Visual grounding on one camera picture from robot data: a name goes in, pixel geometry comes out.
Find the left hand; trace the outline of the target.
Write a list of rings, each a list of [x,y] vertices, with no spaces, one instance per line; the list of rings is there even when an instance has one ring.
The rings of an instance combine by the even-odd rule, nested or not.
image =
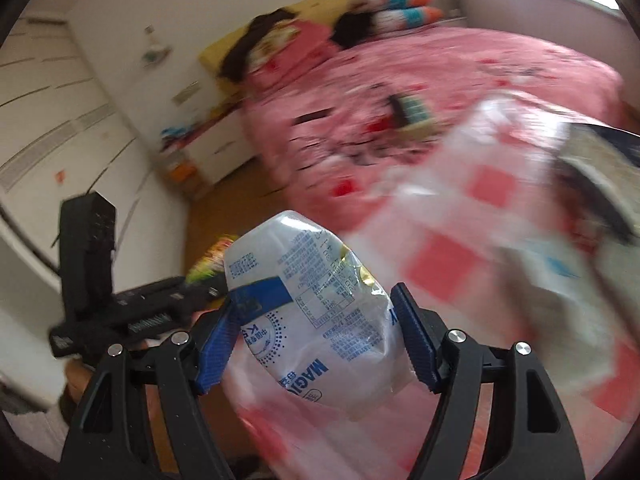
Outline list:
[[[92,378],[94,369],[87,366],[82,359],[73,359],[66,362],[64,374],[66,378],[65,388],[58,399],[62,419],[67,425],[73,419],[78,405]]]

